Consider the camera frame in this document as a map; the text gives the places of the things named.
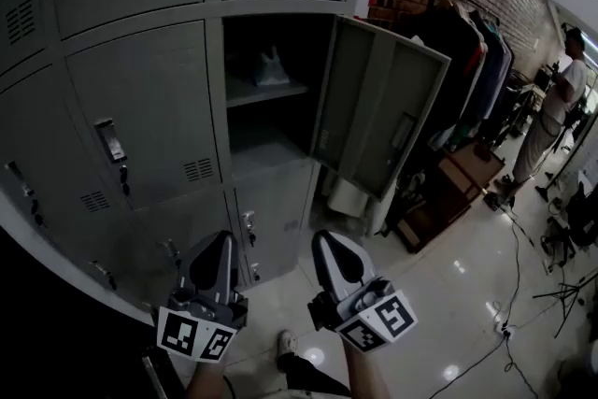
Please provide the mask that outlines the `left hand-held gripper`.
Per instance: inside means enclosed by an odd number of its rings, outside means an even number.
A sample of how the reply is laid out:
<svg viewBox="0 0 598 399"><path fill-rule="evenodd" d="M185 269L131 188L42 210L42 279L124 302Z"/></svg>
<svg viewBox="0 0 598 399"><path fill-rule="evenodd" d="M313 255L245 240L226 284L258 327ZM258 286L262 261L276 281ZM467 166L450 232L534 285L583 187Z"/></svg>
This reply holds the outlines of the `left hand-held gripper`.
<svg viewBox="0 0 598 399"><path fill-rule="evenodd" d="M202 238L184 255L180 275L182 288L158 311L157 346L196 363L218 363L247 325L248 299L233 292L238 280L234 235Z"/></svg>

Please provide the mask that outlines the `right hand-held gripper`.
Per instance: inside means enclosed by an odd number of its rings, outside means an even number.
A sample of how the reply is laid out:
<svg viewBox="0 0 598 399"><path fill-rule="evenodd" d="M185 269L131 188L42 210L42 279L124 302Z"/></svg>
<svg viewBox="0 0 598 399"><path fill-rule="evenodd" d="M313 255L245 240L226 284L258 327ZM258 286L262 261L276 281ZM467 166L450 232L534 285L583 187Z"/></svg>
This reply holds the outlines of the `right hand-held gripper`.
<svg viewBox="0 0 598 399"><path fill-rule="evenodd" d="M374 278L373 263L357 243L319 230L311 250L325 290L307 305L316 330L335 332L359 352L369 353L396 342L417 325L403 292L385 278Z"/></svg>

